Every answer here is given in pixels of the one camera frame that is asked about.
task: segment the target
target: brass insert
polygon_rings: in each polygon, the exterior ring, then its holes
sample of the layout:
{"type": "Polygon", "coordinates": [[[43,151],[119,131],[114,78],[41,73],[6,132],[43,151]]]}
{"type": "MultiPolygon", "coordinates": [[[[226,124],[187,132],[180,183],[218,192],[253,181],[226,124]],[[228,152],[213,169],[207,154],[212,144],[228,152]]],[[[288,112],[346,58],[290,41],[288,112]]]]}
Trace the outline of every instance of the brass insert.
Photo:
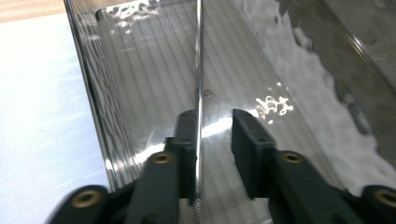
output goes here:
{"type": "Polygon", "coordinates": [[[294,153],[285,153],[283,154],[283,160],[292,163],[300,163],[303,161],[303,158],[301,158],[301,156],[294,153]]]}
{"type": "Polygon", "coordinates": [[[72,200],[72,205],[76,208],[89,207],[100,201],[102,193],[97,190],[88,189],[76,195],[72,200]]]}
{"type": "Polygon", "coordinates": [[[171,160],[172,160],[172,156],[165,153],[158,154],[154,157],[154,162],[159,164],[168,163],[171,160]]]}
{"type": "Polygon", "coordinates": [[[387,206],[396,208],[396,193],[390,192],[386,189],[378,190],[374,193],[374,196],[381,203],[386,204],[387,206]]]}

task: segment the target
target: white surface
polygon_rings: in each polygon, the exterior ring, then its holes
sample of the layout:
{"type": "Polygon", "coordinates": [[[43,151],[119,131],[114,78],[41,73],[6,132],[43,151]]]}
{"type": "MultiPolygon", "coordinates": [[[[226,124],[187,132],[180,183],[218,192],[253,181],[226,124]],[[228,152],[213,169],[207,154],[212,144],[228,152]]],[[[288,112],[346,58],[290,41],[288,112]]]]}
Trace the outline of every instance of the white surface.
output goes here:
{"type": "Polygon", "coordinates": [[[65,14],[0,24],[0,223],[43,223],[84,185],[108,187],[65,14]]]}
{"type": "Polygon", "coordinates": [[[234,2],[242,6],[265,56],[290,88],[294,102],[345,186],[358,195],[366,185],[396,188],[396,171],[377,155],[375,138],[358,132],[347,109],[336,99],[332,74],[315,52],[306,50],[310,39],[301,28],[291,28],[288,13],[279,15],[277,1],[234,2]],[[294,38],[303,46],[297,46],[294,38]]]}

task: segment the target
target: clear plastic container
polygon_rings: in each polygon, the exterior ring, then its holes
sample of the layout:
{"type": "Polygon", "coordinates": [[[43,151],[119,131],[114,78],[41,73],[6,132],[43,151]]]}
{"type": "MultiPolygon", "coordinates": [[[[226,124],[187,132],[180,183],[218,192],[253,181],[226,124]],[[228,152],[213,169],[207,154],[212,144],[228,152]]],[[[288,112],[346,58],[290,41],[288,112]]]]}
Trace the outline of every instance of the clear plastic container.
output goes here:
{"type": "MultiPolygon", "coordinates": [[[[195,107],[196,2],[65,4],[117,190],[163,150],[177,115],[195,107]]],[[[233,164],[233,108],[255,116],[279,149],[307,156],[331,185],[354,193],[371,183],[395,187],[393,167],[375,151],[379,145],[394,162],[392,68],[377,63],[335,9],[322,1],[204,0],[205,223],[271,222],[233,164]]],[[[181,221],[193,222],[183,206],[181,221]]]]}

